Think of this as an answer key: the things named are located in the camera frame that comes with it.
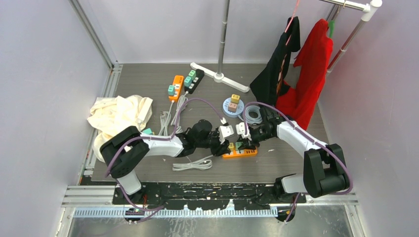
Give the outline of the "round blue power socket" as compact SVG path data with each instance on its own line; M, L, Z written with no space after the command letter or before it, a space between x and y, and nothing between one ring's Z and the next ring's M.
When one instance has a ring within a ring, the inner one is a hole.
M243 111L244 111L244 103L241 99L239 99L239 102L236 105L235 109L231 106L231 98L227 98L224 100L222 104L222 111L224 114L230 118L237 118L239 117Z

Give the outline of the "teal plug adapter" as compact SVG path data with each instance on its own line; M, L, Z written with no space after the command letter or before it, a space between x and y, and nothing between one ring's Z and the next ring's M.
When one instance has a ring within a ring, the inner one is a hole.
M150 128L146 128L142 130L142 133L147 134L147 135L154 135L154 132Z

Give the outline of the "white power strip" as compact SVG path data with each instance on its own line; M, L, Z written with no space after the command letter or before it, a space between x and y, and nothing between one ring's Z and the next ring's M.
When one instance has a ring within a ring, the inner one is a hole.
M139 111L137 116L137 123L147 123L152 115L153 99L143 97L139 102Z

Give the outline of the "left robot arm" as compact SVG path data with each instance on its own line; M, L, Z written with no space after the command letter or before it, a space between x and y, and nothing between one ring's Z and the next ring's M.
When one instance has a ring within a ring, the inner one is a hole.
M209 149L217 157L230 152L228 138L233 135L231 125L213 129L204 119L173 136L149 135L129 126L104 143L99 151L108 167L106 175L116 179L125 191L125 198L137 204L143 200L144 190L134 168L144 157L185 157L197 148Z

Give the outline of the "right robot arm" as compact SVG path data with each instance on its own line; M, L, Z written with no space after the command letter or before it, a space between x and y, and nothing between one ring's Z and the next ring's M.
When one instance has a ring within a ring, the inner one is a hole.
M276 179L274 196L288 202L293 194L309 194L313 198L324 195L344 195L353 188L338 144L327 144L300 127L291 117L278 110L262 107L262 122L252 128L245 121L236 125L243 149L255 150L262 141L278 138L289 144L302 158L301 174L290 174Z

